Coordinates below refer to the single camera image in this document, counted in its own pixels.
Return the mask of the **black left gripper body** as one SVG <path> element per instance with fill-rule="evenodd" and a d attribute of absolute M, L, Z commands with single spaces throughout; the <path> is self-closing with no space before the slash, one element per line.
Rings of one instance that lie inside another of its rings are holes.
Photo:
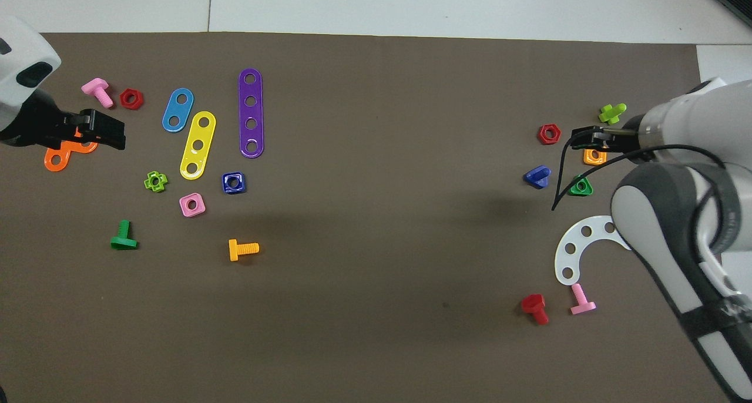
<path fill-rule="evenodd" d="M 32 145 L 58 149 L 62 141 L 72 140 L 78 114 L 59 109 L 51 95 L 33 92 L 18 108 L 11 111 L 9 124 L 2 128 L 2 143 L 8 146 Z"/>

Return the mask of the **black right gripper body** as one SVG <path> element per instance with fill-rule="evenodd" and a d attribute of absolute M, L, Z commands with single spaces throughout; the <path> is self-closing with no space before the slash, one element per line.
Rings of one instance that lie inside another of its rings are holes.
<path fill-rule="evenodd" d="M 628 154 L 654 145 L 654 140 L 646 133 L 650 124 L 643 121 L 644 117 L 634 116 L 621 127 L 613 127 L 610 133 L 610 151 Z"/>

